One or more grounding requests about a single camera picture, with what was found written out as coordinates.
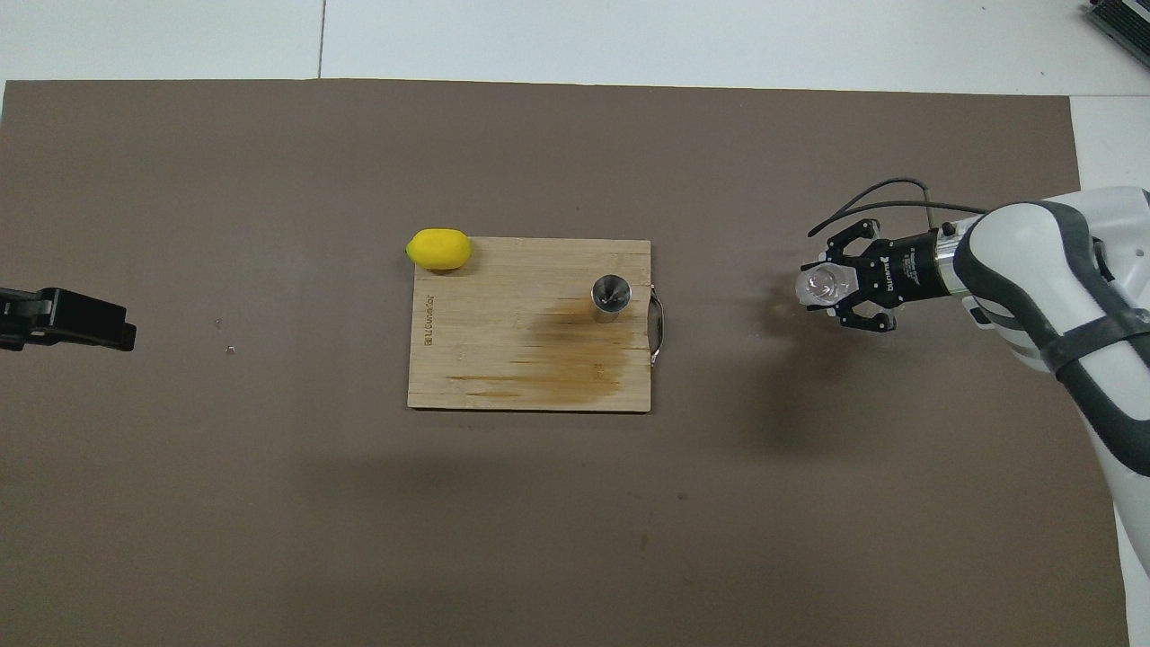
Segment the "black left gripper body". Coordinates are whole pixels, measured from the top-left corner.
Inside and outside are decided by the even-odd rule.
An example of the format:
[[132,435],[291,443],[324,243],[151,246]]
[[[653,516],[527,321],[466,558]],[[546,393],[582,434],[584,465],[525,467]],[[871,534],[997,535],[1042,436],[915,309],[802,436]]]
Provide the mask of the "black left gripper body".
[[1,288],[1,349],[23,351],[31,342],[31,325],[40,302],[38,292]]

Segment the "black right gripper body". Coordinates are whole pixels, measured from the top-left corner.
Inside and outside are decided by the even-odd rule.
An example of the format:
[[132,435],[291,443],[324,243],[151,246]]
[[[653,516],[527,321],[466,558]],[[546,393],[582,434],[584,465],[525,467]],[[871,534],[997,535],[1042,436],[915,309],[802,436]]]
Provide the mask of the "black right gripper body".
[[895,308],[917,300],[951,296],[938,261],[940,230],[876,242],[876,303]]

